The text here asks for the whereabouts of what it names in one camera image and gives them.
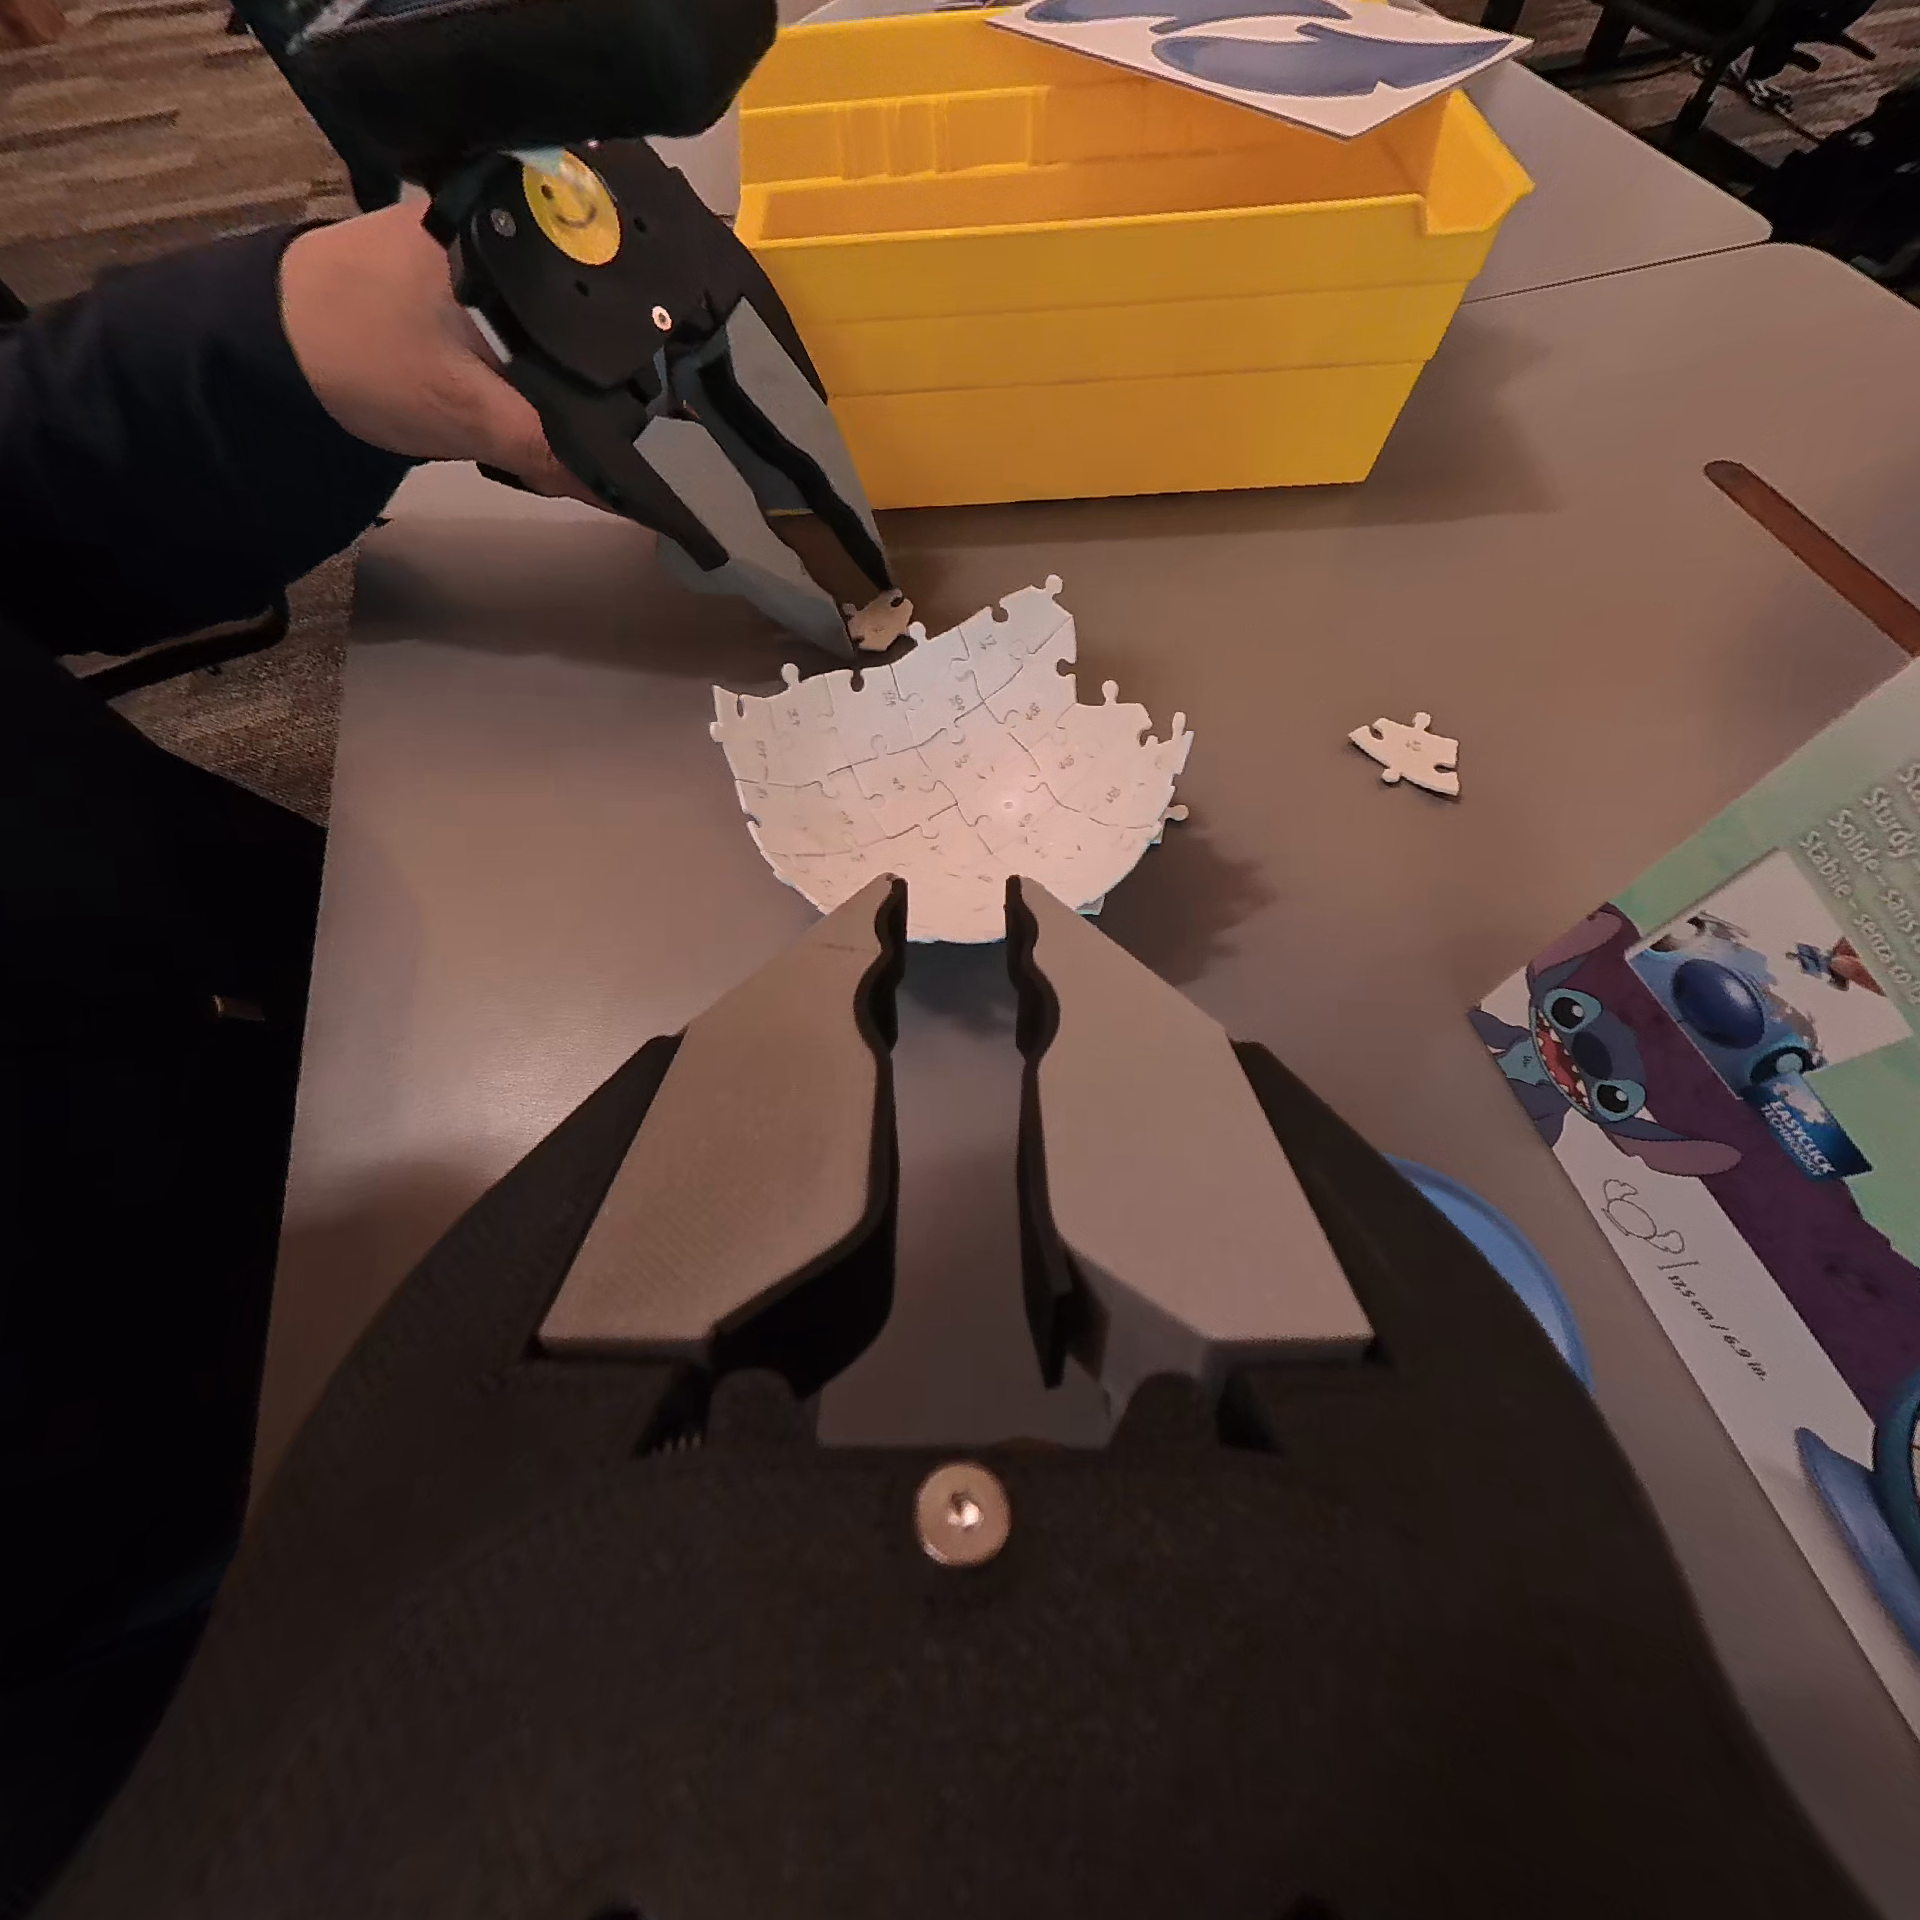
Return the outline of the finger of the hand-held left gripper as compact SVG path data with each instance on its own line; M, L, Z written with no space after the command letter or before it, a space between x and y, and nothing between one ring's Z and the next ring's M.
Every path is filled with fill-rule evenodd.
M654 419L639 435L635 454L722 547L722 560L703 567L691 554L691 538L658 536L660 566L684 589L751 602L787 633L830 657L858 653L828 591L809 579L793 549L775 536L751 483L703 424Z
M830 598L864 607L902 585L833 408L796 343L752 297L736 299L705 355L710 429L748 478L763 517L812 519L800 555L815 563L833 554Z

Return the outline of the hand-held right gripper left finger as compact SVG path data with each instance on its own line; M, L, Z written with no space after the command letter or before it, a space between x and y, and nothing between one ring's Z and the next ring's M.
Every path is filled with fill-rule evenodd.
M695 1017L542 1350L834 1378L897 1283L905 883L876 879Z

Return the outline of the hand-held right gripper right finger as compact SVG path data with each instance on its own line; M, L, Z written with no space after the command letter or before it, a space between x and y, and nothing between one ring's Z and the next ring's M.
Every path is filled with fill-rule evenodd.
M1152 1377L1374 1341L1228 1032L1039 880L1006 886L1023 1051L1023 1290L1044 1385L1114 1409Z

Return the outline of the partly built white puzzle ball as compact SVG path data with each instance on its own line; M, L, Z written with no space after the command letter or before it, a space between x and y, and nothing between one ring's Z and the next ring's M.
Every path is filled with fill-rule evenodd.
M785 886L830 915L902 879L910 943L998 944L1011 879L1091 918L1186 819L1186 719L1160 737L1114 682L1076 697L1064 591L1052 575L947 632L915 626L892 664L714 688L710 735Z

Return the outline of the printed cardboard puzzle box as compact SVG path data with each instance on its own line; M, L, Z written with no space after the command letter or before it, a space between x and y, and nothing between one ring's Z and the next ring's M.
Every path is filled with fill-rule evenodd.
M1794 1448L1919 1374L1919 665L1473 1011L1479 1040L1916 1727L1916 1650Z

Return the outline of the person's left hand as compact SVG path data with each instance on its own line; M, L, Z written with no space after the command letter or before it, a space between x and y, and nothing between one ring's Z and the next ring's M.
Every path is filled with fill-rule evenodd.
M279 262L279 313L310 390L359 442L595 503L499 374L411 207L303 231Z

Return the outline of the yellow plastic bin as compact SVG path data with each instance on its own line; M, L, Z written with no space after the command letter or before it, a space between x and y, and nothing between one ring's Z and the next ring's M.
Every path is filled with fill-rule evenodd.
M986 14L785 31L738 112L878 511L1359 483L1530 193L1460 89L1337 139Z

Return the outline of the blue round plastic dish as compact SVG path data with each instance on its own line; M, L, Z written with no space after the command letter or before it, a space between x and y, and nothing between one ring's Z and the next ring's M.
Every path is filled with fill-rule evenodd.
M1528 1309L1551 1338L1570 1374L1594 1392L1594 1367L1577 1317L1556 1275L1531 1241L1474 1190L1416 1159L1388 1158L1400 1176L1419 1191L1473 1247Z

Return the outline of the white sheet with blue shapes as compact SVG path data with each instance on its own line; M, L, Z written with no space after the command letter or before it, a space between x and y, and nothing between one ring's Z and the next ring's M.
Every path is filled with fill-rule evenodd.
M988 22L1343 139L1530 48L1518 35L1362 2L1035 2Z

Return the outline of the blue curved plastic part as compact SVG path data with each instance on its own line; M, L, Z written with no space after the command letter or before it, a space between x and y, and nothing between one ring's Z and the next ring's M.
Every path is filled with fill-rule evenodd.
M1911 1648L1919 1648L1919 1374L1876 1423L1868 1465L1811 1429L1794 1448L1849 1555Z

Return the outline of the brown wooden strip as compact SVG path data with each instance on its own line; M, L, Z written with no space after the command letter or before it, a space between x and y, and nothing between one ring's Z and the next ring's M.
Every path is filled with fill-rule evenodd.
M1818 527L1784 491L1739 463L1708 463L1703 473L1742 515L1791 552L1826 589L1910 658L1919 658L1919 607Z

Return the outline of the black office chair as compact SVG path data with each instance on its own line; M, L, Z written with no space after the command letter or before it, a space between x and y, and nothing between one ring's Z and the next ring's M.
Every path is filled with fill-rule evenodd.
M1769 171L1916 105L1916 5L1538 5L1528 66L1702 175Z

